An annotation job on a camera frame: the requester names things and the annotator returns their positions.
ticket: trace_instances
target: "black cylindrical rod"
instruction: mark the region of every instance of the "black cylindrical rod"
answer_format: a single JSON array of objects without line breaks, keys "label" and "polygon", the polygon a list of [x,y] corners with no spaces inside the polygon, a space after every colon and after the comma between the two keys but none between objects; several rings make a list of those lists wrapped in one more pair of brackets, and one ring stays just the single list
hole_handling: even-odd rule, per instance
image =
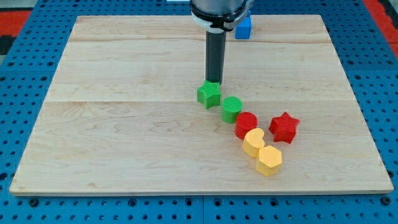
[{"label": "black cylindrical rod", "polygon": [[226,32],[213,34],[206,31],[206,80],[223,81]]}]

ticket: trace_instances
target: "yellow block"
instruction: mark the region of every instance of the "yellow block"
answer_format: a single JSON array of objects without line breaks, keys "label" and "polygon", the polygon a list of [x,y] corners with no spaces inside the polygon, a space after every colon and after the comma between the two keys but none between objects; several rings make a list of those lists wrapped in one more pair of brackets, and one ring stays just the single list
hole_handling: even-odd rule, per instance
[{"label": "yellow block", "polygon": [[261,128],[255,128],[250,130],[243,139],[243,150],[249,154],[249,156],[256,158],[259,149],[263,148],[266,143],[262,139],[264,137],[264,130]]},{"label": "yellow block", "polygon": [[259,150],[256,159],[256,169],[265,176],[278,173],[282,165],[282,153],[275,147],[267,146]]}]

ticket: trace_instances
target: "wood grain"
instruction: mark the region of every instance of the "wood grain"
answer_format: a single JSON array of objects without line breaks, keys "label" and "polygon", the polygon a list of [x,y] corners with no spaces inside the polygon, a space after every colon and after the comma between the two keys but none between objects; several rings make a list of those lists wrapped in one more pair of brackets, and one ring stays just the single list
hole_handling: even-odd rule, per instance
[{"label": "wood grain", "polygon": [[[204,30],[188,16],[81,16],[10,191],[14,195],[380,194],[393,189],[320,16],[253,16],[228,34],[234,95],[283,153],[264,177],[220,107],[196,102]],[[267,130],[285,110],[293,144]]]}]

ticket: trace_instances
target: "toy block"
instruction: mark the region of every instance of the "toy block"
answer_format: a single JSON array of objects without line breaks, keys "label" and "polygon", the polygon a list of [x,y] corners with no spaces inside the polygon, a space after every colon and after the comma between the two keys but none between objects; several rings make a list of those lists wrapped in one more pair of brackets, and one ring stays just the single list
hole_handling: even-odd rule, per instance
[{"label": "toy block", "polygon": [[268,177],[276,174],[282,165],[282,153],[273,146],[263,147],[259,150],[256,159],[256,170]]},{"label": "toy block", "polygon": [[251,12],[248,12],[248,15],[244,20],[236,26],[235,29],[235,39],[250,39],[251,33]]},{"label": "toy block", "polygon": [[235,123],[236,117],[243,107],[242,101],[238,97],[229,96],[224,99],[222,105],[223,110],[221,112],[221,118],[229,124]]},{"label": "toy block", "polygon": [[299,122],[300,120],[291,117],[287,112],[283,113],[282,116],[273,118],[269,131],[274,135],[274,142],[292,143]]},{"label": "toy block", "polygon": [[258,125],[258,120],[256,115],[250,112],[240,113],[236,117],[236,125],[235,125],[235,135],[244,139],[245,135],[252,129],[256,128]]},{"label": "toy block", "polygon": [[205,80],[205,83],[198,88],[198,102],[205,105],[205,108],[219,106],[221,102],[220,84]]},{"label": "toy block", "polygon": [[261,128],[255,128],[250,130],[243,139],[243,150],[251,157],[256,158],[259,149],[266,145],[263,140],[264,130]]}]

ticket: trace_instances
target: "red cylinder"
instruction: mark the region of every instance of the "red cylinder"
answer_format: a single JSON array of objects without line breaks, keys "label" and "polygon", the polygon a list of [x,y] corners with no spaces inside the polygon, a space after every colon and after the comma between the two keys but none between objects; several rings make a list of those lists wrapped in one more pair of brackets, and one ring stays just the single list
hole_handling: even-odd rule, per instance
[{"label": "red cylinder", "polygon": [[238,117],[236,117],[235,135],[240,139],[244,139],[246,133],[256,128],[257,125],[258,120],[256,115],[250,112],[240,113]]}]

